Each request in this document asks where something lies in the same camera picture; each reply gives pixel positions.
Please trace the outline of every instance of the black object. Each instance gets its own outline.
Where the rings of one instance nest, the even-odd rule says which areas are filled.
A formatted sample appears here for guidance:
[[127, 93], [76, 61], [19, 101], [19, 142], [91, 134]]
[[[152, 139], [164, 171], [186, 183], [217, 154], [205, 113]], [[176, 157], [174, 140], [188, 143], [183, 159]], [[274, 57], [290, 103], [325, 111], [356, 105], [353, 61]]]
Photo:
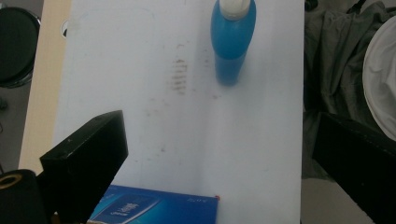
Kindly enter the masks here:
[[[62, 222], [85, 223], [127, 156], [122, 112], [95, 117], [40, 158], [44, 171], [30, 181], [35, 182], [38, 188], [28, 191], [32, 195], [40, 195], [35, 198], [42, 200], [42, 206], [25, 200], [14, 203], [33, 213], [44, 214], [46, 220], [57, 212]], [[0, 189], [0, 201], [5, 205], [0, 210], [0, 223], [49, 223], [43, 222], [42, 216], [31, 219], [7, 206], [10, 198], [21, 197], [21, 192], [15, 187]], [[2, 198], [5, 190], [9, 195], [6, 199]], [[21, 222], [3, 220], [5, 213], [7, 218], [21, 218]]]
[[48, 223], [35, 173], [11, 171], [0, 175], [0, 223]]
[[5, 110], [8, 107], [7, 101], [0, 97], [0, 110]]
[[318, 6], [318, 0], [305, 0], [304, 9], [305, 11], [311, 11]]
[[359, 0], [359, 2], [357, 2], [355, 5], [353, 5], [352, 8], [350, 8], [346, 12], [346, 14], [352, 14], [352, 13], [360, 14], [361, 7], [364, 5], [365, 2], [366, 2], [366, 0]]
[[0, 9], [0, 87], [15, 88], [30, 81], [39, 27], [39, 18], [25, 9]]
[[322, 113], [313, 158], [375, 223], [396, 223], [396, 142]]

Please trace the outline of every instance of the plastic bottle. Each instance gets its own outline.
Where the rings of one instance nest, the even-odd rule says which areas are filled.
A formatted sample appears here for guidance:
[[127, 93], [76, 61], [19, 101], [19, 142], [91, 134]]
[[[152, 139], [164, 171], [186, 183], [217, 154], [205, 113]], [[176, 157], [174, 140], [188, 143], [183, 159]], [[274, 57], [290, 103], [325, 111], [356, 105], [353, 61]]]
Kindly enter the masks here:
[[236, 84], [255, 24], [254, 0], [217, 0], [210, 32], [220, 84]]

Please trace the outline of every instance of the cardboard box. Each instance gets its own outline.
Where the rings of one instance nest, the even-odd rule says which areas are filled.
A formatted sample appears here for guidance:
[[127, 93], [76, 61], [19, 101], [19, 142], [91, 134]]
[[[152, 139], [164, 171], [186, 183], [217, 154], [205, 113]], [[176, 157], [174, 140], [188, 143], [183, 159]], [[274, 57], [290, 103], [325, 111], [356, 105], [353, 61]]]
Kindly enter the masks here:
[[218, 198], [111, 185], [88, 223], [215, 224]]

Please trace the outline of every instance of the gray cloth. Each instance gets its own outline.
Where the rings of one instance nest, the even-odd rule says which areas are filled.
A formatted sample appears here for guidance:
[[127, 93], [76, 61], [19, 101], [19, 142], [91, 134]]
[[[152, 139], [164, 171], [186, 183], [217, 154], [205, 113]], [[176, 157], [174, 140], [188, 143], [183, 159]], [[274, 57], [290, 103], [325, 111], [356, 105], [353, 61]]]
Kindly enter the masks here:
[[359, 15], [305, 13], [303, 178], [329, 178], [312, 161], [320, 111], [354, 119], [382, 133], [364, 97], [362, 67], [375, 32], [395, 14], [382, 2]]

